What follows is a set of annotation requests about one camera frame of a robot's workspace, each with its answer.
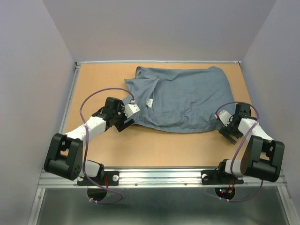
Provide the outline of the blue grey pillowcase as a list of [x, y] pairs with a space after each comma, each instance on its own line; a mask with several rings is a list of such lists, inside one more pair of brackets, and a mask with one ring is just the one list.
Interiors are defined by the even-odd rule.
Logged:
[[162, 69], [139, 66], [135, 78], [125, 79], [140, 111], [137, 125], [171, 133], [202, 133], [220, 129], [214, 115], [222, 105], [235, 107], [222, 69]]

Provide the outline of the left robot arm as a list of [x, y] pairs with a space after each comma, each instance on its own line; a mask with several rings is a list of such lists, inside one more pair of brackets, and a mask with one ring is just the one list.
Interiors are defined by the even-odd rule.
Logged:
[[95, 185], [104, 181], [101, 165], [86, 162], [83, 153], [89, 142], [109, 128], [115, 126], [119, 132], [123, 131], [135, 121], [132, 116], [140, 111], [135, 101], [124, 104], [122, 100], [108, 97], [105, 105], [93, 113], [88, 120], [76, 129], [65, 134], [56, 133], [50, 142], [44, 163], [44, 170], [48, 173], [75, 180], [88, 176]]

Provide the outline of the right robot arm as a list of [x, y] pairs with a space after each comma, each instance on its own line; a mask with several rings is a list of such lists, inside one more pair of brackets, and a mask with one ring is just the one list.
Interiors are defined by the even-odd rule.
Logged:
[[219, 107], [215, 117], [223, 126], [219, 133], [235, 144], [243, 138], [232, 159], [216, 170], [216, 179], [226, 183], [232, 177], [249, 176], [276, 182], [280, 176], [285, 145], [270, 137], [260, 126], [258, 111], [249, 103], [232, 102]]

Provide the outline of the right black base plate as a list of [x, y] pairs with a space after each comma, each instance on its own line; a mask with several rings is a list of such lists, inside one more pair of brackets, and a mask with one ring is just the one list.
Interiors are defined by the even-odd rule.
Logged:
[[203, 185], [229, 185], [229, 184], [243, 184], [244, 180], [239, 180], [233, 175], [220, 172], [217, 168], [213, 170], [202, 170], [201, 178]]

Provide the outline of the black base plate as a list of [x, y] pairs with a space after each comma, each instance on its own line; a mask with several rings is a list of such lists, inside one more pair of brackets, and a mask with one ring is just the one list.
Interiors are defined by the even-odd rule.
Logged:
[[243, 184], [244, 180], [239, 180], [233, 175], [220, 172], [217, 168], [213, 170], [202, 170], [201, 178], [203, 185], [229, 185], [229, 184]]
[[[101, 186], [118, 186], [119, 185], [119, 171], [105, 171], [102, 170], [101, 172], [98, 172], [96, 177], [91, 177], [91, 180], [96, 182], [97, 184]], [[93, 185], [92, 182], [87, 180], [86, 178], [83, 178], [82, 181], [77, 181], [78, 186], [91, 186]]]

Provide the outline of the aluminium front rail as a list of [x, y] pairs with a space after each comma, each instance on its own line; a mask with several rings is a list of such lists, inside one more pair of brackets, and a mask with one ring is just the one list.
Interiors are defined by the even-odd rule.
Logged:
[[[202, 170], [214, 171], [214, 167], [106, 167], [105, 172], [118, 171], [119, 185], [110, 188], [208, 188], [208, 187], [228, 187], [229, 184], [234, 187], [259, 187], [261, 181], [256, 178], [244, 177], [243, 184], [237, 184], [236, 181], [225, 181], [225, 184], [203, 185]], [[77, 180], [70, 181], [57, 175], [42, 170], [38, 182], [38, 188], [84, 188], [79, 186]], [[263, 182], [264, 187], [286, 186], [285, 176], [281, 172], [277, 182]]]

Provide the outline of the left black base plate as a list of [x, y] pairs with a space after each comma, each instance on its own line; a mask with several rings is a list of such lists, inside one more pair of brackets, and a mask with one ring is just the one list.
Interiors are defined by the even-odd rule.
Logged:
[[[91, 180], [96, 182], [97, 184], [101, 186], [118, 186], [119, 185], [119, 171], [105, 171], [102, 170], [101, 172], [98, 172], [96, 177], [91, 177]], [[82, 181], [77, 181], [78, 186], [91, 186], [93, 185], [92, 182], [87, 180], [86, 178], [83, 178]]]

